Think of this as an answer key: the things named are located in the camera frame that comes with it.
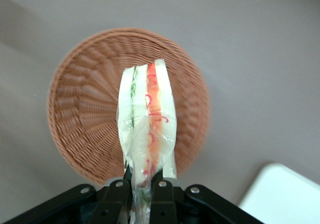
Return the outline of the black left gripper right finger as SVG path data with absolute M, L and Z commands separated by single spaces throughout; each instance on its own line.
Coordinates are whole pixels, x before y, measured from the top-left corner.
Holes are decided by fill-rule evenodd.
M 182 189 L 159 171 L 152 179 L 151 224 L 260 224 L 261 221 L 201 184 Z

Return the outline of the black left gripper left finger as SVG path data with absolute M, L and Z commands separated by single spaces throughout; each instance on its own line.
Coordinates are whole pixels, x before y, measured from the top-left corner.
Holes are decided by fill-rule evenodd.
M 6 221 L 7 224 L 127 224 L 130 219 L 130 168 L 96 190 L 77 185 Z

